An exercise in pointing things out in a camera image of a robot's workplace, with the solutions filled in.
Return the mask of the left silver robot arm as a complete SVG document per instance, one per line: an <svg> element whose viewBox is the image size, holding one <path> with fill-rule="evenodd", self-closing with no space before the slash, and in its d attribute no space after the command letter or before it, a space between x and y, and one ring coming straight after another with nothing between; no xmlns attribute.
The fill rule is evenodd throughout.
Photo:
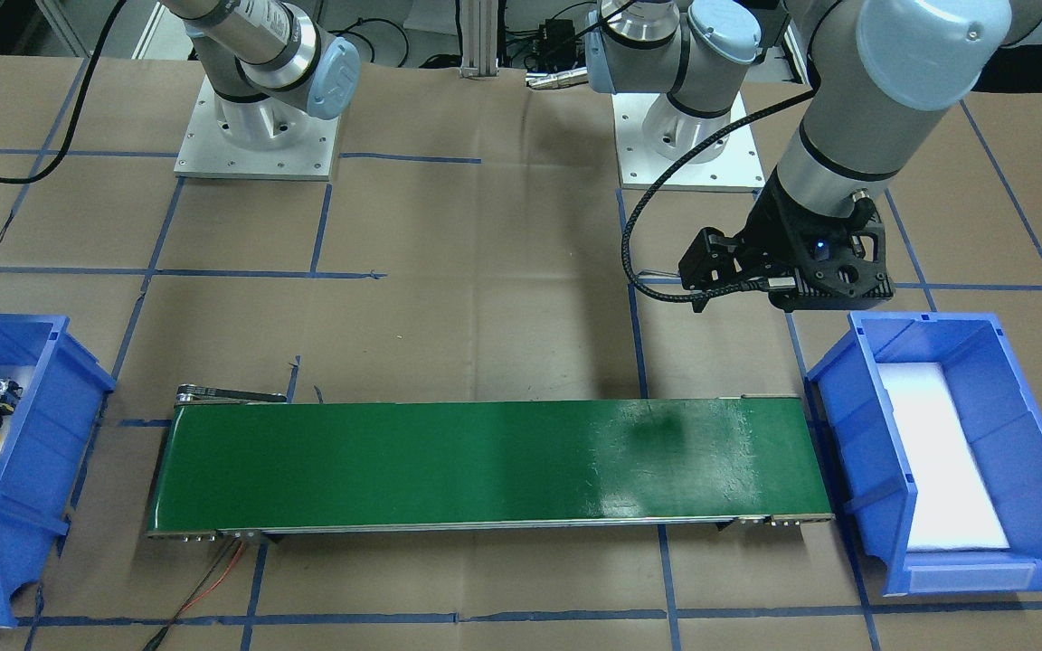
<svg viewBox="0 0 1042 651"><path fill-rule="evenodd" d="M669 167L632 207L621 267L649 299L689 304L761 291L784 312L861 310L892 299L876 197L1004 48L1042 44L1042 1L782 1L805 37L811 90L731 120L763 50L736 1L599 1L584 34L593 90L653 92L649 135ZM634 226L683 165L736 129L807 104L735 235L703 228L678 264L683 292L634 272Z"/></svg>

